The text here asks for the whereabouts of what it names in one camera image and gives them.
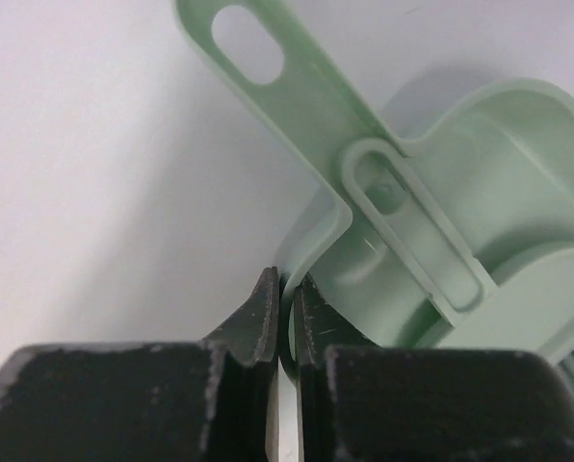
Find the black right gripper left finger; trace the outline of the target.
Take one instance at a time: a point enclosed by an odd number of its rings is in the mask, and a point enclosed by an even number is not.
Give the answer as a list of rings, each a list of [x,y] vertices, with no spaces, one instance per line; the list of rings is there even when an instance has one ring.
[[[196,342],[45,344],[0,369],[0,461],[274,461],[279,281]]]

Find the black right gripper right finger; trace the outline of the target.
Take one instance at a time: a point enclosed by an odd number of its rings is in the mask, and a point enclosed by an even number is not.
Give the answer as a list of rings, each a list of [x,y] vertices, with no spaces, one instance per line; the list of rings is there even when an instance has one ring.
[[[294,328],[304,461],[574,461],[574,404],[534,354],[378,346],[311,278]]]

